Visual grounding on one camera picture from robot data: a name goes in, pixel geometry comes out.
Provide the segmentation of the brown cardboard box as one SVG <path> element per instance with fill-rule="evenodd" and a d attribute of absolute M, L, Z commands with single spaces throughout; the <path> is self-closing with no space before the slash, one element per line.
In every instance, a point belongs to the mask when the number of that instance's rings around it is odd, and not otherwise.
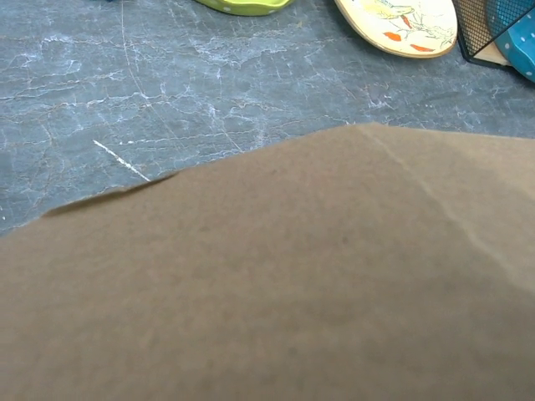
<path fill-rule="evenodd" d="M 345 125 L 1 240 L 4 400 L 531 400 L 534 143 Z"/>

